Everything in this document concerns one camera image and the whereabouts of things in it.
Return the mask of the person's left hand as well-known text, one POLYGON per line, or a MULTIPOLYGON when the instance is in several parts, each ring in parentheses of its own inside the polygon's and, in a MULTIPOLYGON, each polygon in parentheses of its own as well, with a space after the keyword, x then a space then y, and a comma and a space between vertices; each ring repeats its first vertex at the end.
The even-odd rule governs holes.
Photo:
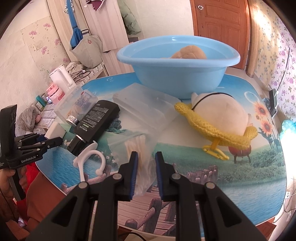
POLYGON ((1 169, 1 194, 6 198, 15 198, 17 201, 24 200, 27 186, 26 172, 26 166, 17 170, 1 169))

